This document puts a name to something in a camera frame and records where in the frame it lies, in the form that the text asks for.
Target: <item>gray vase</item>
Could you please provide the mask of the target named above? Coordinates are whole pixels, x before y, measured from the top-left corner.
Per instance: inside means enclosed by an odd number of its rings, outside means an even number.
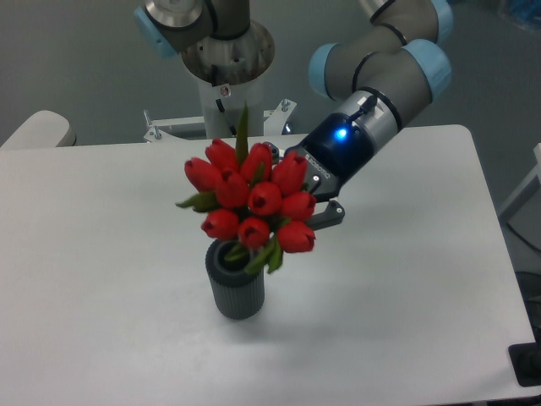
[[[264,273],[249,275],[244,271],[254,254],[244,261],[231,264],[224,261],[224,256],[236,244],[237,241],[215,240],[206,252],[205,266],[218,310],[226,317],[242,320],[257,313],[263,305]]]

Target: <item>metal bracket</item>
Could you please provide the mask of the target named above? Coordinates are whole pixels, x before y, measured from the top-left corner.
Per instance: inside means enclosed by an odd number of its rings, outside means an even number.
[[[291,114],[295,110],[296,106],[297,103],[295,101],[283,99],[280,104],[278,104],[275,110],[263,111],[263,119],[265,120],[265,122],[263,123],[264,135],[291,134],[291,124],[288,123],[287,120],[291,117]],[[181,141],[197,140],[198,137],[195,136],[194,133],[202,132],[205,130],[205,119],[201,116],[152,120],[150,119],[148,110],[144,110],[143,114],[145,116],[145,124],[147,129],[147,133],[145,134],[145,140],[148,142],[162,141],[168,137],[171,137],[172,140]],[[148,131],[151,129],[153,129],[153,134],[150,134]],[[171,135],[177,133],[186,133],[186,136],[176,137]]]

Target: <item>tulip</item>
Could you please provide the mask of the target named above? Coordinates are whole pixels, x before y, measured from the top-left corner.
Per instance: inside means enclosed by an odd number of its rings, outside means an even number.
[[[303,222],[290,222],[276,233],[284,252],[307,252],[314,248],[315,233]]]
[[[250,250],[258,250],[269,241],[269,225],[257,217],[248,217],[238,227],[238,239]]]
[[[289,152],[272,171],[272,182],[284,196],[289,196],[303,187],[307,168],[308,161],[304,156],[298,156],[296,151]]]
[[[227,167],[235,171],[238,170],[235,149],[219,138],[212,140],[212,144],[206,147],[205,154],[209,158],[210,163],[220,170]]]
[[[251,182],[254,178],[255,172],[260,164],[264,165],[263,179],[269,180],[272,169],[272,152],[271,147],[268,144],[261,144],[258,142],[252,146],[250,153],[244,160],[243,165],[240,168],[240,174],[246,182]]]
[[[237,236],[238,216],[226,209],[212,211],[201,224],[201,229],[212,239],[228,241]]]
[[[280,210],[281,191],[272,182],[256,184],[248,197],[249,209],[258,216],[269,216]]]
[[[314,214],[315,197],[308,192],[296,192],[281,201],[280,216],[303,222]]]
[[[250,189],[238,172],[224,169],[216,183],[216,199],[226,209],[246,205]]]
[[[216,188],[221,175],[218,168],[199,158],[192,158],[184,164],[184,172],[190,183],[199,192],[210,192]]]

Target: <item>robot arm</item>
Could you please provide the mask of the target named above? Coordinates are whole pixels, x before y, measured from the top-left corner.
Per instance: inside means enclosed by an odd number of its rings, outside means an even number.
[[[309,65],[314,90],[343,103],[287,150],[308,159],[307,182],[318,201],[338,196],[340,188],[451,80],[449,60],[435,44],[444,41],[452,30],[453,17],[446,0],[359,2],[370,17],[372,30],[346,44],[320,47]],[[235,47],[254,48],[241,47],[240,42],[250,27],[249,0],[146,0],[135,17],[159,51],[186,54],[185,50],[198,42],[201,47],[195,65],[208,65],[213,68],[211,72],[224,70],[224,80],[229,84],[249,80],[232,82],[236,77],[232,65],[216,62],[222,54],[231,58]],[[224,41],[218,41],[218,47],[203,46],[201,40],[209,36]],[[203,63],[207,52],[212,63]],[[261,58],[265,58],[258,53],[254,57],[263,67],[259,73],[264,71],[268,61],[262,63]],[[208,81],[213,85],[223,82]]]
[[[308,159],[307,182],[318,201],[338,196],[340,188],[451,81],[449,59],[433,43],[443,41],[452,29],[445,0],[361,4],[372,13],[372,31],[347,44],[320,47],[309,66],[316,92],[346,100],[287,150]]]
[[[165,58],[207,36],[239,38],[250,27],[249,0],[146,0],[134,17],[149,44]]]

